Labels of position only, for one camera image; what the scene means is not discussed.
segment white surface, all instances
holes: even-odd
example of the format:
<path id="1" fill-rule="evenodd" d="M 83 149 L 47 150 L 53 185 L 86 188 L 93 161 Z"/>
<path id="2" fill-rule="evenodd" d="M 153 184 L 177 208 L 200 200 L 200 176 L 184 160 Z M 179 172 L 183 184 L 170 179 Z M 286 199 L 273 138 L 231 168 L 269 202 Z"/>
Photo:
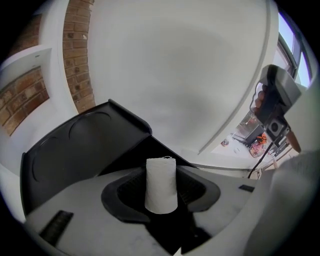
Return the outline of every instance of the white surface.
<path id="1" fill-rule="evenodd" d="M 230 176 L 234 178 L 247 178 L 248 171 L 247 170 L 222 170 L 222 169 L 208 169 L 199 167 L 199 169 L 206 171 L 208 173 L 220 174 L 224 176 Z"/>
<path id="2" fill-rule="evenodd" d="M 239 214 L 220 233 L 187 256 L 241 256 L 248 238 L 261 217 L 266 205 L 273 171 L 263 173 L 256 183 L 252 195 Z"/>
<path id="3" fill-rule="evenodd" d="M 276 164 L 278 165 L 278 167 L 281 166 L 285 161 L 288 161 L 299 155 L 299 153 L 295 151 L 293 148 L 288 153 L 286 153 L 289 149 L 290 147 L 286 148 L 280 155 L 276 157 Z M 265 166 L 268 166 L 269 164 L 272 164 L 272 163 L 273 161 L 270 161 Z M 275 169 L 274 165 L 271 165 L 265 170 L 272 170 L 272 169 Z"/>
<path id="4" fill-rule="evenodd" d="M 40 66 L 50 50 L 50 47 L 40 44 L 7 58 L 1 65 L 0 90 L 19 76 Z"/>
<path id="5" fill-rule="evenodd" d="M 177 250 L 176 253 L 173 256 L 182 256 L 181 248 L 179 248 L 179 250 Z"/>
<path id="6" fill-rule="evenodd" d="M 25 222 L 26 218 L 22 208 L 19 176 L 13 174 L 1 164 L 0 191 L 12 216 L 22 223 Z"/>
<path id="7" fill-rule="evenodd" d="M 154 214 L 169 214 L 177 209 L 176 159 L 146 160 L 144 207 Z"/>
<path id="8" fill-rule="evenodd" d="M 21 154 L 21 150 L 14 144 L 5 128 L 0 125 L 0 164 L 19 176 Z"/>
<path id="9" fill-rule="evenodd" d="M 272 63 L 271 11 L 275 20 L 263 0 L 96 0 L 88 36 L 96 103 L 115 100 L 165 145 L 198 152 L 225 138 L 248 112 L 241 106 L 262 64 Z"/>
<path id="10" fill-rule="evenodd" d="M 22 153 L 28 151 L 52 129 L 78 114 L 68 88 L 62 51 L 63 27 L 68 3 L 67 0 L 49 1 L 42 9 L 40 45 L 19 52 L 4 63 L 5 71 L 11 69 L 12 65 L 22 69 L 21 65 L 29 59 L 31 61 L 34 54 L 46 53 L 41 54 L 40 63 L 50 99 L 27 116 L 11 137 L 6 134 L 3 127 L 0 129 L 0 163 L 18 176 Z"/>
<path id="11" fill-rule="evenodd" d="M 51 130 L 65 121 L 46 100 L 24 119 L 11 136 L 0 127 L 0 163 L 20 176 L 21 156 Z"/>
<path id="12" fill-rule="evenodd" d="M 246 244 L 245 256 L 272 255 L 292 234 L 318 191 L 319 153 L 300 154 L 274 172 L 267 204 Z"/>
<path id="13" fill-rule="evenodd" d="M 42 10 L 39 43 L 52 50 L 41 65 L 43 80 L 49 97 L 65 120 L 78 114 L 67 83 L 63 59 L 63 29 L 68 0 L 52 0 Z"/>
<path id="14" fill-rule="evenodd" d="M 26 225 L 39 233 L 59 211 L 74 213 L 55 248 L 77 256 L 168 256 L 143 224 L 125 223 L 101 202 L 109 183 L 132 170 L 120 170 L 74 183 L 31 212 Z"/>
<path id="15" fill-rule="evenodd" d="M 302 152 L 320 149 L 320 80 L 317 77 L 309 89 L 284 115 L 294 132 Z"/>
<path id="16" fill-rule="evenodd" d="M 212 152 L 198 154 L 195 151 L 187 149 L 183 149 L 180 156 L 193 164 L 233 169 L 252 169 L 259 161 L 259 158 L 239 157 L 235 153 L 232 154 L 232 152 L 230 154 Z M 258 167 L 262 167 L 266 162 L 268 161 L 262 161 Z"/>
<path id="17" fill-rule="evenodd" d="M 238 158 L 245 158 L 245 159 L 259 159 L 254 158 L 250 152 L 249 148 L 247 148 L 244 144 L 238 142 L 235 139 L 230 138 L 229 139 L 229 144 L 227 146 L 222 146 L 219 144 L 213 151 L 212 153 L 214 154 L 221 154 L 225 156 L 231 156 L 231 157 L 238 157 Z"/>
<path id="18" fill-rule="evenodd" d="M 209 209 L 193 213 L 196 226 L 203 228 L 211 235 L 212 239 L 214 239 L 219 232 L 225 229 L 232 220 L 237 217 L 250 197 L 256 193 L 256 191 L 251 193 L 239 189 L 239 187 L 241 185 L 247 185 L 255 188 L 257 181 L 248 178 L 227 177 L 225 175 L 199 171 L 192 167 L 185 166 L 184 168 L 207 181 L 215 183 L 220 189 L 220 197 Z"/>

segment white paper roll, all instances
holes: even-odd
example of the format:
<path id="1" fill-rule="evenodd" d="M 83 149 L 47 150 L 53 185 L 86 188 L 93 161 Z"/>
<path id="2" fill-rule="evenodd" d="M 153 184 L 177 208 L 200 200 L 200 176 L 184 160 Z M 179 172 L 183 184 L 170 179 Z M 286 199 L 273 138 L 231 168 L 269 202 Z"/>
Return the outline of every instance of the white paper roll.
<path id="1" fill-rule="evenodd" d="M 168 214 L 177 209 L 176 160 L 174 158 L 146 160 L 144 207 L 155 214 Z"/>

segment red brick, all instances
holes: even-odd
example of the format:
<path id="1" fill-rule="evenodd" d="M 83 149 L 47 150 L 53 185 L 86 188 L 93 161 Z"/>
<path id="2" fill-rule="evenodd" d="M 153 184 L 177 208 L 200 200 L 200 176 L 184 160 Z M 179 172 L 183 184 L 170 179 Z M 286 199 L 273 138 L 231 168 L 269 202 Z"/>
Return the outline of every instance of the red brick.
<path id="1" fill-rule="evenodd" d="M 30 47 L 33 47 L 33 46 L 37 46 L 38 44 L 39 44 L 39 38 L 38 38 L 37 35 L 25 38 L 22 41 L 22 47 L 24 49 L 27 49 L 27 48 L 30 48 Z"/>
<path id="2" fill-rule="evenodd" d="M 64 21 L 65 22 L 88 24 L 89 23 L 89 18 L 88 17 L 71 15 L 71 14 L 66 14 L 65 18 L 64 18 Z"/>
<path id="3" fill-rule="evenodd" d="M 87 40 L 73 41 L 73 48 L 87 48 Z"/>
<path id="4" fill-rule="evenodd" d="M 74 68 L 74 72 L 76 74 L 81 74 L 81 73 L 88 72 L 88 71 L 89 71 L 88 65 L 76 66 Z"/>
<path id="5" fill-rule="evenodd" d="M 66 32 L 63 33 L 63 40 L 87 40 L 88 33 L 86 32 Z"/>
<path id="6" fill-rule="evenodd" d="M 80 95 L 81 97 L 85 97 L 89 94 L 92 94 L 92 89 L 91 88 L 87 88 L 87 89 L 84 89 L 82 91 L 80 91 Z"/>
<path id="7" fill-rule="evenodd" d="M 87 81 L 84 81 L 84 82 L 79 82 L 78 84 L 76 84 L 74 86 L 74 89 L 73 89 L 74 92 L 73 93 L 77 93 L 79 91 L 82 91 L 82 90 L 85 90 L 85 89 L 88 89 L 88 88 L 91 88 L 90 80 L 87 80 Z"/>
<path id="8" fill-rule="evenodd" d="M 33 34 L 36 36 L 36 35 L 39 35 L 39 30 L 40 30 L 40 25 L 34 25 L 34 28 L 33 28 Z"/>
<path id="9" fill-rule="evenodd" d="M 40 24 L 42 18 L 42 14 L 38 14 L 32 17 L 33 24 Z"/>
<path id="10" fill-rule="evenodd" d="M 41 83 L 41 81 L 29 86 L 27 89 L 25 89 L 24 93 L 27 99 L 30 99 L 38 92 L 42 91 L 44 89 L 44 85 Z"/>
<path id="11" fill-rule="evenodd" d="M 76 65 L 76 66 L 87 64 L 87 63 L 88 63 L 88 57 L 87 56 L 74 58 L 74 65 Z"/>
<path id="12" fill-rule="evenodd" d="M 89 109 L 95 107 L 95 106 L 96 106 L 96 103 L 95 103 L 95 100 L 94 100 L 94 98 L 93 98 L 93 99 L 91 99 L 91 100 L 87 100 L 87 101 L 86 101 L 86 104 L 83 105 L 83 106 L 77 106 L 77 105 L 76 105 L 76 109 L 78 110 L 79 113 L 82 113 L 82 112 L 84 112 L 84 111 L 86 111 L 86 110 L 89 110 Z"/>
<path id="13" fill-rule="evenodd" d="M 11 100 L 7 104 L 7 107 L 10 110 L 11 113 L 14 113 L 26 101 L 27 101 L 27 96 L 26 96 L 25 92 L 23 92 L 23 93 L 20 93 L 13 100 Z"/>
<path id="14" fill-rule="evenodd" d="M 14 42 L 12 48 L 10 49 L 10 52 L 9 52 L 7 58 L 9 58 L 12 55 L 15 55 L 16 53 L 18 53 L 18 52 L 20 52 L 22 50 L 23 50 L 22 42 L 19 42 L 19 41 Z"/>
<path id="15" fill-rule="evenodd" d="M 86 88 L 91 88 L 90 80 L 81 82 L 78 85 L 79 85 L 80 90 L 83 90 L 83 89 L 86 89 Z"/>
<path id="16" fill-rule="evenodd" d="M 70 0 L 69 1 L 69 5 L 70 6 L 75 6 L 75 7 L 82 7 L 82 8 L 86 8 L 86 9 L 89 9 L 90 8 L 90 3 L 88 2 L 83 2 L 83 1 L 80 1 L 80 0 Z"/>
<path id="17" fill-rule="evenodd" d="M 48 92 L 47 92 L 47 89 L 44 89 L 44 90 L 41 92 L 41 94 L 42 94 L 42 97 L 43 97 L 44 101 L 46 101 L 46 100 L 49 99 L 49 94 L 48 94 Z"/>
<path id="18" fill-rule="evenodd" d="M 88 24 L 74 24 L 74 31 L 77 32 L 88 32 L 89 31 L 89 25 Z"/>
<path id="19" fill-rule="evenodd" d="M 0 94 L 0 109 L 14 97 L 14 85 L 14 83 L 7 85 L 5 91 Z"/>
<path id="20" fill-rule="evenodd" d="M 76 80 L 80 83 L 80 82 L 83 82 L 85 80 L 89 80 L 90 79 L 90 76 L 89 76 L 89 73 L 83 73 L 83 74 L 78 74 L 76 76 Z"/>
<path id="21" fill-rule="evenodd" d="M 72 99 L 74 102 L 76 102 L 76 101 L 80 100 L 80 95 L 79 94 L 73 95 Z"/>
<path id="22" fill-rule="evenodd" d="M 33 97 L 31 100 L 29 100 L 24 106 L 24 111 L 26 115 L 30 115 L 32 111 L 34 111 L 37 107 L 39 107 L 43 102 L 45 102 L 44 97 L 41 93 L 39 93 L 37 96 Z"/>
<path id="23" fill-rule="evenodd" d="M 71 95 L 78 93 L 78 91 L 76 90 L 74 85 L 69 85 L 69 90 L 70 90 Z"/>
<path id="24" fill-rule="evenodd" d="M 68 58 L 68 59 L 65 59 L 63 61 L 64 63 L 64 68 L 70 68 L 70 67 L 73 67 L 75 65 L 75 62 L 74 62 L 74 59 L 73 58 Z"/>
<path id="25" fill-rule="evenodd" d="M 77 14 L 79 16 L 90 17 L 91 11 L 88 9 L 79 8 Z"/>
<path id="26" fill-rule="evenodd" d="M 74 67 L 66 68 L 64 71 L 65 71 L 65 76 L 67 78 L 71 77 L 72 75 L 75 74 L 75 68 Z"/>
<path id="27" fill-rule="evenodd" d="M 63 31 L 73 31 L 75 27 L 74 23 L 64 23 Z"/>
<path id="28" fill-rule="evenodd" d="M 67 7 L 67 9 L 66 9 L 66 13 L 67 13 L 67 14 L 74 14 L 74 15 L 76 15 L 76 14 L 77 14 L 77 10 L 78 10 L 77 7 L 73 7 L 73 6 L 68 5 L 68 7 Z"/>
<path id="29" fill-rule="evenodd" d="M 4 125 L 5 122 L 9 119 L 10 113 L 6 107 L 0 110 L 0 125 Z"/>
<path id="30" fill-rule="evenodd" d="M 63 57 L 65 59 L 86 56 L 86 55 L 87 55 L 87 49 L 69 49 L 69 50 L 63 51 Z"/>
<path id="31" fill-rule="evenodd" d="M 76 78 L 74 76 L 69 77 L 66 81 L 67 81 L 69 87 L 76 84 Z"/>
<path id="32" fill-rule="evenodd" d="M 63 41 L 62 42 L 62 48 L 64 50 L 72 49 L 72 41 Z"/>
<path id="33" fill-rule="evenodd" d="M 78 100 L 76 103 L 75 103 L 75 106 L 76 108 L 82 108 L 84 107 L 86 104 L 90 103 L 91 101 L 94 100 L 94 95 L 93 94 L 89 94 L 87 95 L 86 97 Z"/>
<path id="34" fill-rule="evenodd" d="M 42 74 L 40 68 L 30 71 L 29 73 L 23 74 L 15 82 L 15 92 L 18 94 L 22 92 L 28 86 L 34 84 L 36 81 L 41 79 Z"/>
<path id="35" fill-rule="evenodd" d="M 35 27 L 29 23 L 19 35 L 19 40 L 23 40 L 25 37 L 33 36 L 35 31 Z"/>
<path id="36" fill-rule="evenodd" d="M 21 108 L 4 124 L 4 128 L 6 129 L 7 133 L 11 136 L 15 129 L 25 118 L 26 114 L 24 110 Z"/>

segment window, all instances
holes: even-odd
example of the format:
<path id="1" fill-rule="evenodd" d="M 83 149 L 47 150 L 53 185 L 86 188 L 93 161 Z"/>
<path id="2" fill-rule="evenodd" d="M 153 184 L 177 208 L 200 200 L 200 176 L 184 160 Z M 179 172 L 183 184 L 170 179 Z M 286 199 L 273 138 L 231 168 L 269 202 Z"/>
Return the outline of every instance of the window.
<path id="1" fill-rule="evenodd" d="M 286 55 L 283 53 L 282 49 L 279 46 L 276 48 L 273 58 L 273 64 L 285 69 L 286 71 L 290 69 L 290 60 L 286 57 Z"/>
<path id="2" fill-rule="evenodd" d="M 303 53 L 301 53 L 298 74 L 296 76 L 295 81 L 304 87 L 309 87 L 310 85 L 310 77 L 309 77 L 307 62 L 306 62 L 305 55 Z"/>
<path id="3" fill-rule="evenodd" d="M 289 27 L 285 19 L 278 13 L 279 18 L 279 33 L 283 37 L 286 45 L 289 47 L 289 50 L 292 52 L 294 49 L 294 33 Z"/>

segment orange object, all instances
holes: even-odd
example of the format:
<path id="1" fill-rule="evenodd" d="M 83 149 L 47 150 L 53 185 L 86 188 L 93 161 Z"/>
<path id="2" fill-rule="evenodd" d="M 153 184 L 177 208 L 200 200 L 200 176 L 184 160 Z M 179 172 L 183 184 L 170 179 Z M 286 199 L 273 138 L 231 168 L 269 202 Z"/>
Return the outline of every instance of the orange object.
<path id="1" fill-rule="evenodd" d="M 265 133 L 262 133 L 261 136 L 256 137 L 256 140 L 260 143 L 260 144 L 267 144 L 267 135 Z"/>

